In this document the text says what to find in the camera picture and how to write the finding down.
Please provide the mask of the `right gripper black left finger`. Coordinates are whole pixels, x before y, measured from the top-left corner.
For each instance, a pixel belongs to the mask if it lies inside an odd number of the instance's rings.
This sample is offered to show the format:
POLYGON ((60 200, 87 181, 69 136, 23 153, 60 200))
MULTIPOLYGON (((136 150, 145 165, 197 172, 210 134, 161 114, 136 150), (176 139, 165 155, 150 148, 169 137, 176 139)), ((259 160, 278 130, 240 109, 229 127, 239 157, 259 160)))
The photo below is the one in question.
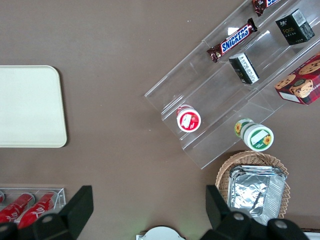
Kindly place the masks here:
POLYGON ((0 225, 2 240, 76 240, 94 211, 93 188, 83 185, 58 212, 41 216, 28 227, 13 222, 0 225))

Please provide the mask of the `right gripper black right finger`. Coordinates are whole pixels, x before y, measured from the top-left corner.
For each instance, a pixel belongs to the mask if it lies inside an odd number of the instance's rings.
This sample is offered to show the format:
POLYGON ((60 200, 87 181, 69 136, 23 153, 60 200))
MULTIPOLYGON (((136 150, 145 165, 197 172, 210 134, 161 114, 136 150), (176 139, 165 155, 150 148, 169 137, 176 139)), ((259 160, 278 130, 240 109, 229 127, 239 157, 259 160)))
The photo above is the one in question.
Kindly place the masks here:
POLYGON ((215 185, 207 185, 205 207, 212 229, 203 240, 307 240, 294 222, 273 218, 267 225, 258 223, 247 214, 232 211, 215 185))

